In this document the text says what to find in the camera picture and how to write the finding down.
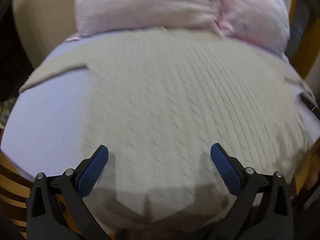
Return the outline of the pink floral pillow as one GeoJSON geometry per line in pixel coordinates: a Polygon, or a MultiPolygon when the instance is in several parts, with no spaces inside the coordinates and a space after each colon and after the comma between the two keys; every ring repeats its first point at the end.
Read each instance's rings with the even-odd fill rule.
{"type": "Polygon", "coordinates": [[[114,30],[209,29],[283,56],[290,38],[283,0],[75,0],[73,40],[114,30]]]}

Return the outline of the wooden bed frame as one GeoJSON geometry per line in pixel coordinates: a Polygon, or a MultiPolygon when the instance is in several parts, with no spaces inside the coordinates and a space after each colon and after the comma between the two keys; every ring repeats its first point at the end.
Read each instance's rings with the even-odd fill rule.
{"type": "Polygon", "coordinates": [[[305,79],[319,55],[319,0],[292,0],[289,13],[289,62],[305,79]]]}

